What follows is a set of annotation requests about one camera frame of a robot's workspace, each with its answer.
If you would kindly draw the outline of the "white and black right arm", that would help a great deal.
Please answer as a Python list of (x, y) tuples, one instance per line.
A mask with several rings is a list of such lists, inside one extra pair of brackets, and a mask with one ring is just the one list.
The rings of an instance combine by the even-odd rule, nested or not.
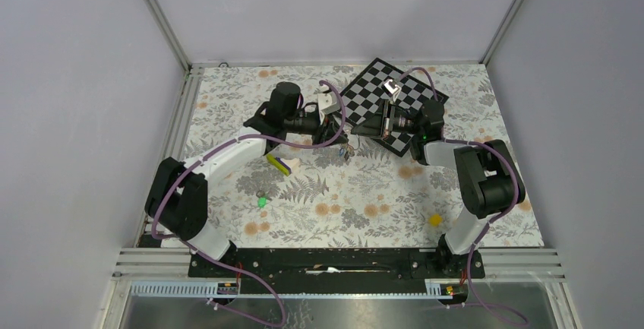
[(392, 133), (411, 135), (412, 159), (423, 166), (456, 171), (464, 208), (453, 227), (439, 240), (435, 265), (445, 277), (455, 277), (466, 266), (465, 256), (481, 241), (491, 222), (502, 217), (526, 196), (506, 144), (444, 138), (444, 105), (426, 100), (414, 115), (384, 100), (375, 114), (352, 128), (352, 133), (385, 139)]

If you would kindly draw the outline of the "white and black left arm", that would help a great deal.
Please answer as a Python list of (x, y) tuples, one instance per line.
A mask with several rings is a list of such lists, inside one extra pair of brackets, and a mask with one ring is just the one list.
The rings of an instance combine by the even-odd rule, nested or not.
[(288, 134), (311, 136), (311, 149), (345, 143), (346, 107), (340, 92), (330, 82), (321, 81), (312, 104), (314, 110), (306, 112), (300, 87), (279, 82), (232, 139), (201, 157), (165, 158), (144, 205), (153, 220), (153, 238), (182, 240), (207, 258), (207, 267), (219, 277), (233, 272), (236, 258), (230, 250), (234, 244), (208, 220), (210, 190), (230, 173), (286, 145)]

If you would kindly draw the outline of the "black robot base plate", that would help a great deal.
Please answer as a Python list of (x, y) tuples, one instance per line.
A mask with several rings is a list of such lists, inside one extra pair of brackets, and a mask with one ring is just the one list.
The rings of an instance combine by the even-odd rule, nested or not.
[(449, 259), (428, 248), (235, 248), (218, 266), (193, 255), (190, 278), (230, 279), (243, 294), (425, 294), (486, 276), (481, 255)]

